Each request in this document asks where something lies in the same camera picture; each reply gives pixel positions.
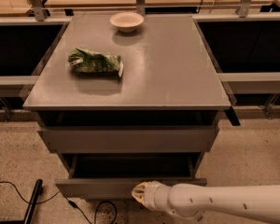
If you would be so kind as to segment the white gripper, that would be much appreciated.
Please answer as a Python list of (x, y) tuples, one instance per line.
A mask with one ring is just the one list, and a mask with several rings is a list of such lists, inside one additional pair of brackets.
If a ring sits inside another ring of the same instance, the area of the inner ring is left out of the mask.
[(170, 187), (158, 181), (142, 182), (133, 188), (132, 196), (149, 210), (169, 210)]

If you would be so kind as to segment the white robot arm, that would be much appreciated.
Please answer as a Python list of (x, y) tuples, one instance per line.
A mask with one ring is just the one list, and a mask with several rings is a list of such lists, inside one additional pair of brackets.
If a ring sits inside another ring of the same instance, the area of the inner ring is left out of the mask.
[(202, 187), (167, 186), (158, 181), (135, 186), (132, 196), (149, 210), (186, 221), (197, 221), (204, 211), (280, 224), (280, 185)]

